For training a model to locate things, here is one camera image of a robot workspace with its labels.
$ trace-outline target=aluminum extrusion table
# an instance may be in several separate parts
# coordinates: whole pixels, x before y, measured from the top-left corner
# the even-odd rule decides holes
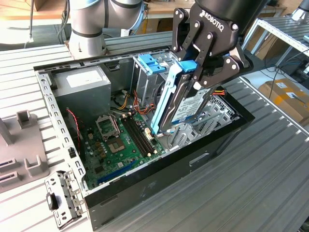
[[[164,36],[124,37],[107,44],[118,49],[170,44],[171,33]],[[67,164],[32,69],[67,60],[71,57],[62,45],[0,53],[0,116],[23,109],[38,116],[50,173]],[[309,215],[309,134],[244,79],[225,86],[254,114],[253,123],[222,155],[99,231],[297,231]],[[0,194],[0,230],[56,232],[45,195],[44,179]],[[92,230],[84,215],[63,231]]]
[[[295,48],[300,52],[304,52],[306,56],[309,56],[309,43],[303,39],[304,35],[309,34],[309,19],[307,19],[304,23],[299,23],[295,22],[288,16],[263,19],[258,18],[255,20],[254,24],[249,30],[242,45],[242,49],[247,47],[249,40],[254,35],[258,26],[264,28],[265,31],[252,49],[252,54],[256,53],[256,51],[261,47],[265,39],[268,37],[268,34],[271,33],[279,39],[285,41],[290,46],[278,60],[276,64],[277,66],[282,63],[292,48]]]

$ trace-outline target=ram slot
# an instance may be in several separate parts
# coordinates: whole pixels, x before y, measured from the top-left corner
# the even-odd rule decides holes
[[[136,122],[132,118],[126,118],[122,120],[126,131],[132,138],[134,144],[137,146],[143,157],[146,157],[148,154],[153,154],[154,149],[150,146],[144,134],[140,131],[139,127],[136,125]]]

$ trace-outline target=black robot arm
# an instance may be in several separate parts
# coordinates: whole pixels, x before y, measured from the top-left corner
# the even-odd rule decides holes
[[[196,82],[201,87],[211,88],[253,68],[240,44],[246,29],[266,2],[196,0],[190,14],[184,9],[175,9],[172,51],[177,54],[178,61],[195,60],[197,63],[186,97],[195,95]]]

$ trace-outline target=metal rack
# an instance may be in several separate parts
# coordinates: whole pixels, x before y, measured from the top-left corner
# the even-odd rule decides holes
[[[286,50],[286,52],[282,55],[282,57],[278,60],[277,66],[282,63],[285,57],[289,54],[292,48],[297,49],[300,52],[304,52],[306,56],[309,56],[309,43],[304,41],[304,35],[309,34],[309,19],[307,19],[303,23],[295,22],[290,17],[270,17],[263,19],[256,19],[254,24],[246,36],[244,43],[242,45],[242,49],[245,49],[253,37],[257,27],[260,26],[265,29],[256,45],[251,51],[251,54],[255,54],[256,51],[261,47],[266,38],[268,38],[269,34],[273,34],[279,39],[285,41],[290,47]]]

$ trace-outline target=hard drive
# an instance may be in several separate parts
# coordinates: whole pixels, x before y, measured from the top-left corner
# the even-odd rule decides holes
[[[198,88],[187,97],[187,88],[196,63],[192,60],[177,62],[171,67],[157,110],[152,120],[155,133],[165,132],[182,123],[195,120],[210,99],[212,88]]]

